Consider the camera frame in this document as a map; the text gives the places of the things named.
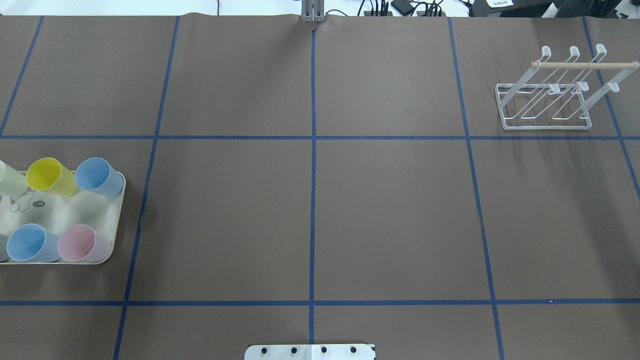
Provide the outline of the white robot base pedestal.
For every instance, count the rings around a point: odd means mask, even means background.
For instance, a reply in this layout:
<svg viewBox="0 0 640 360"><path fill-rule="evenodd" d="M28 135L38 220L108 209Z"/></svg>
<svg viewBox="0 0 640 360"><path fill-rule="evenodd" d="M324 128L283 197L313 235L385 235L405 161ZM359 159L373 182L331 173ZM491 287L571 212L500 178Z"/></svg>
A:
<svg viewBox="0 0 640 360"><path fill-rule="evenodd" d="M256 344L247 347L245 360L375 360L374 344Z"/></svg>

